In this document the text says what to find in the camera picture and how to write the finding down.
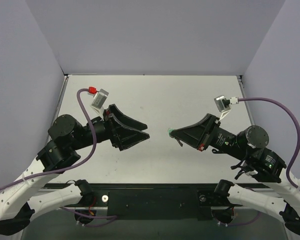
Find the green key tag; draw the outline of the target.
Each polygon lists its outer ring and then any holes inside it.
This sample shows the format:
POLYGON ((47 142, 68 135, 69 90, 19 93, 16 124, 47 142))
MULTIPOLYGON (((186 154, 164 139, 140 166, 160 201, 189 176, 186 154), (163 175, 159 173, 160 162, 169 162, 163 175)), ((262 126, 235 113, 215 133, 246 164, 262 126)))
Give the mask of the green key tag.
POLYGON ((169 128, 169 129, 167 130, 168 136, 169 136, 170 138, 172 138, 171 133, 172 133, 173 130, 174 130, 173 128, 169 128))

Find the silver key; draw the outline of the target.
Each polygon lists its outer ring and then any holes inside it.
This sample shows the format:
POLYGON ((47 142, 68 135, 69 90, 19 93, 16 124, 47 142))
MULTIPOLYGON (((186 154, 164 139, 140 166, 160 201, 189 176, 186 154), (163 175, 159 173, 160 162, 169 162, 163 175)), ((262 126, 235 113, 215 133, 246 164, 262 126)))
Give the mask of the silver key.
POLYGON ((174 137, 174 139, 178 142, 178 144, 183 147, 183 143, 181 142, 181 140, 178 137, 174 137))

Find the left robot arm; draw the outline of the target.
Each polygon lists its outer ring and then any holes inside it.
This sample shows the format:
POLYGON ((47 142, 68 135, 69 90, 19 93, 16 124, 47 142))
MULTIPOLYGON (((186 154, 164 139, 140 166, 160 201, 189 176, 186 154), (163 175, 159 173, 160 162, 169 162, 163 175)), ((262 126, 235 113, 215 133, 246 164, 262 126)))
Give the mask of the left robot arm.
POLYGON ((84 207, 96 202, 89 183, 73 184, 43 195, 37 192, 49 181, 69 170, 81 157, 78 150, 110 141, 114 148, 127 150, 150 138, 148 126, 124 115, 111 104, 103 116, 88 119, 85 126, 73 116, 59 116, 48 130, 51 140, 43 147, 13 185, 0 190, 0 235, 11 236, 25 229, 35 218, 68 205, 84 207))

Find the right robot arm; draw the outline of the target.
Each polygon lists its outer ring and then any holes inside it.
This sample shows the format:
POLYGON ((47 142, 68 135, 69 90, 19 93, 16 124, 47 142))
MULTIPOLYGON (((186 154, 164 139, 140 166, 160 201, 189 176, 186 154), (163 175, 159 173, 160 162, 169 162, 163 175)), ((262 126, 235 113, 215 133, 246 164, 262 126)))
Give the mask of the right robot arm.
POLYGON ((267 148, 269 136, 260 126, 251 125, 238 134, 220 127, 218 117, 207 114, 199 122, 169 131, 177 142, 198 151, 212 147, 214 154, 226 154, 239 162, 231 166, 238 169, 238 179, 247 175, 271 188, 279 197, 270 197, 250 191, 228 180, 220 180, 214 192, 214 201, 220 205, 229 202, 255 209, 279 220, 300 236, 300 179, 288 171, 285 161, 267 148))

